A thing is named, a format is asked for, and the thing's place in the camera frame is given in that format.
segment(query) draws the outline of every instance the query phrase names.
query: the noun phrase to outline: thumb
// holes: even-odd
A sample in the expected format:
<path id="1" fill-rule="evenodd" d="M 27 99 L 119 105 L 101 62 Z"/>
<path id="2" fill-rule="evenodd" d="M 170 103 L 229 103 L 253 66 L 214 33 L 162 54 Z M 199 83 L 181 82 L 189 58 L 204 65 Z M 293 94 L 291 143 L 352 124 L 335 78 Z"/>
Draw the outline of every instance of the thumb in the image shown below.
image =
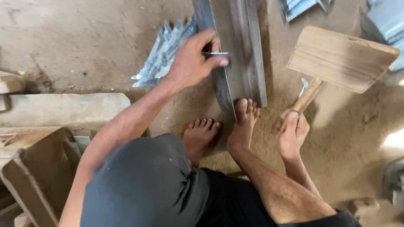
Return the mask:
<path id="1" fill-rule="evenodd" d="M 297 119 L 299 113 L 292 111 L 288 114 L 285 133 L 296 136 Z"/>
<path id="2" fill-rule="evenodd" d="M 216 67 L 225 67 L 229 64 L 229 59 L 225 57 L 211 57 L 205 61 L 204 66 L 212 70 Z"/>

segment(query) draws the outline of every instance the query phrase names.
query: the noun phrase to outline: hand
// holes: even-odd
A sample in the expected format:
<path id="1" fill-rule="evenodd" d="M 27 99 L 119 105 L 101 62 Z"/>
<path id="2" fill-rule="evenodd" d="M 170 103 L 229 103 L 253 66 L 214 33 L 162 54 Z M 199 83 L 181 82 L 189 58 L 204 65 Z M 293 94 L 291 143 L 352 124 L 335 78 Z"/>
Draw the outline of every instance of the hand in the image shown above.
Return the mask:
<path id="1" fill-rule="evenodd" d="M 279 136 L 279 151 L 282 159 L 290 160 L 300 157 L 300 147 L 302 146 L 310 126 L 303 114 L 299 116 L 296 111 L 287 109 L 272 127 L 274 134 L 279 134 L 282 121 L 287 120 L 285 131 Z"/>
<path id="2" fill-rule="evenodd" d="M 186 39 L 165 78 L 182 89 L 196 85 L 207 77 L 212 69 L 227 66 L 229 60 L 226 57 L 211 57 L 207 60 L 202 57 L 203 47 L 210 42 L 212 42 L 212 51 L 219 52 L 219 41 L 215 30 L 211 28 Z"/>

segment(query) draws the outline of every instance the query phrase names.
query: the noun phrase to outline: wooden handle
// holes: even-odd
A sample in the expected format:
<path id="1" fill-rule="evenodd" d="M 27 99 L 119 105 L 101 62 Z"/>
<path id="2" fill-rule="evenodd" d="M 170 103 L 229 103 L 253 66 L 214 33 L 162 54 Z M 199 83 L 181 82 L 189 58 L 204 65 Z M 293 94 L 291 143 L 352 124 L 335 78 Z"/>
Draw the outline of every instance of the wooden handle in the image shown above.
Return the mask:
<path id="1" fill-rule="evenodd" d="M 323 80 L 313 78 L 309 83 L 309 87 L 307 87 L 302 96 L 300 96 L 300 98 L 296 101 L 295 105 L 292 108 L 292 111 L 296 111 L 299 114 L 302 114 L 307 106 L 313 101 L 318 92 L 321 90 L 323 85 Z M 279 134 L 283 133 L 286 129 L 287 117 L 288 116 L 286 116 L 285 119 L 282 121 L 282 126 L 280 128 Z"/>

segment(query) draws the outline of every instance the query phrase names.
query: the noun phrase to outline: toenail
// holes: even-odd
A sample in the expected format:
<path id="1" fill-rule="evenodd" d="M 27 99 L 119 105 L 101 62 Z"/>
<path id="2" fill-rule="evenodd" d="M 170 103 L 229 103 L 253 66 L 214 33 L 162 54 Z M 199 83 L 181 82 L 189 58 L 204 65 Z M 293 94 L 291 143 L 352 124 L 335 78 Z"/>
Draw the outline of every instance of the toenail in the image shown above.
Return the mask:
<path id="1" fill-rule="evenodd" d="M 242 100 L 241 100 L 241 105 L 242 105 L 242 106 L 247 105 L 247 103 L 248 103 L 247 99 L 242 99 Z"/>

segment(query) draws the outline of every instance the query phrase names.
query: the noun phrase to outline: fingernail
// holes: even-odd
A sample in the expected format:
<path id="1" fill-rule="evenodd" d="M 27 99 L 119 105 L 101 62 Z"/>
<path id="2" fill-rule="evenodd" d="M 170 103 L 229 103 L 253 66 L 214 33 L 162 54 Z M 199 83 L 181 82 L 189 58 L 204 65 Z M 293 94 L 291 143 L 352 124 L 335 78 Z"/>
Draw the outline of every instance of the fingernail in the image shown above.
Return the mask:
<path id="1" fill-rule="evenodd" d="M 242 99 L 242 100 L 241 100 L 241 105 L 242 105 L 242 106 L 247 105 L 247 103 L 248 103 L 247 99 Z"/>
<path id="2" fill-rule="evenodd" d="M 227 66 L 229 64 L 229 60 L 227 60 L 227 59 L 223 59 L 221 62 L 220 62 L 220 66 L 221 67 L 225 67 L 225 66 Z"/>
<path id="3" fill-rule="evenodd" d="M 295 119 L 295 118 L 297 118 L 298 115 L 299 114 L 297 112 L 293 111 L 292 113 L 289 114 L 289 118 L 290 119 Z"/>

